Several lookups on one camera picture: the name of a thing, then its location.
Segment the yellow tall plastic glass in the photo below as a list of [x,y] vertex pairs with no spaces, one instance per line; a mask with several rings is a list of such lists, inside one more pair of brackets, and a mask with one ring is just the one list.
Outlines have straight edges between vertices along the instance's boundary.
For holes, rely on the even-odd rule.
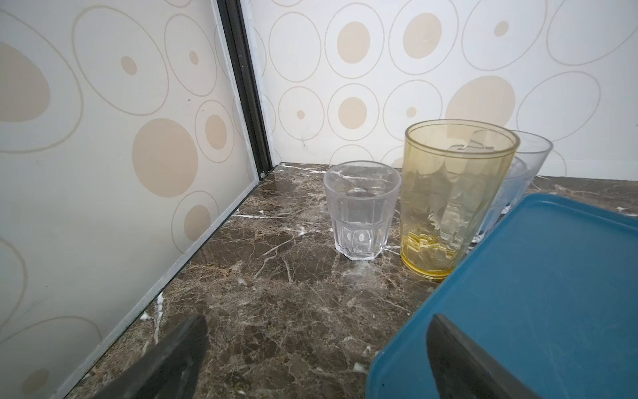
[[414,273],[447,278],[465,257],[520,146],[487,122],[443,119],[406,129],[400,256]]

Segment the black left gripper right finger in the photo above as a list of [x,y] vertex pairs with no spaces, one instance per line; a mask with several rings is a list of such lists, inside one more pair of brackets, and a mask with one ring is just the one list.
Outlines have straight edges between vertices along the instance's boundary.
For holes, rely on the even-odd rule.
[[441,398],[538,397],[443,314],[431,319],[426,345]]

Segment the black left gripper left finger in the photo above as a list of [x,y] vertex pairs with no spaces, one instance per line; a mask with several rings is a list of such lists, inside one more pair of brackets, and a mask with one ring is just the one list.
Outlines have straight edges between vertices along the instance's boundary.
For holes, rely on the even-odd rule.
[[208,346],[205,317],[189,315],[96,398],[191,398]]

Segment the blue tall plastic glass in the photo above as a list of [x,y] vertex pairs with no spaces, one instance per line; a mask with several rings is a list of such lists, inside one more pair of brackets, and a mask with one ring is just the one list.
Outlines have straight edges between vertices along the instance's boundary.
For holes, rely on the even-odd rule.
[[518,150],[473,244],[478,244],[490,232],[505,209],[518,204],[553,150],[553,143],[543,136],[517,130],[513,133],[520,139]]

